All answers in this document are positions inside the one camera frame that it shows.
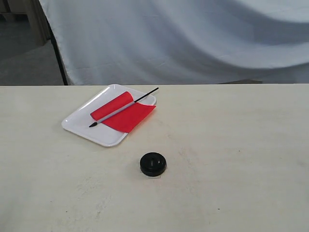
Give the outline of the black backdrop stand pole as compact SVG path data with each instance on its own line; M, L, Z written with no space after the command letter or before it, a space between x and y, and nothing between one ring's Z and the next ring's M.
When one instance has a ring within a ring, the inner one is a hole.
M69 83L68 83L65 67L64 67L61 55L60 55L60 50L58 48L54 33L51 29L49 22L47 22L47 24L48 24L48 28L49 28L49 32L50 32L50 41L51 41L51 44L52 44L52 47L53 47L53 50L54 50L54 53L55 53L55 56L56 56L56 60L57 60L57 64L58 64L58 67L59 67L60 74L61 74L62 82L65 86L68 86Z

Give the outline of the black round flag base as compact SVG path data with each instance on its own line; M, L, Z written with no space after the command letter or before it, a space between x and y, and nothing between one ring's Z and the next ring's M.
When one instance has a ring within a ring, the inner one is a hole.
M140 170L146 176L159 176L165 171L166 167L165 157L156 152L147 153L140 159Z

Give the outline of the white backdrop cloth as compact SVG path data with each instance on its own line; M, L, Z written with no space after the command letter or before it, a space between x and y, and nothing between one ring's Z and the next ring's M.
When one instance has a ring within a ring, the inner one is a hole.
M309 81L306 0L43 0L73 85Z

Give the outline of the red flag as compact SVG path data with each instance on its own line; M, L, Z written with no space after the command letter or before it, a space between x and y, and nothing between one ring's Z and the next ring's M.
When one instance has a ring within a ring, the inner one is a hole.
M94 122L89 127L104 124L116 131L130 133L155 109L154 105L141 104L140 101L157 90L155 88L136 100L128 91L122 93L90 114Z

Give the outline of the wooden furniture in background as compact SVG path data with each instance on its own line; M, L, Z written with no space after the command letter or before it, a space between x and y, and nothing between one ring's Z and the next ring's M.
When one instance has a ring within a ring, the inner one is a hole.
M6 22L28 21L38 46L44 46L51 38L49 24L39 0L0 0L0 16Z

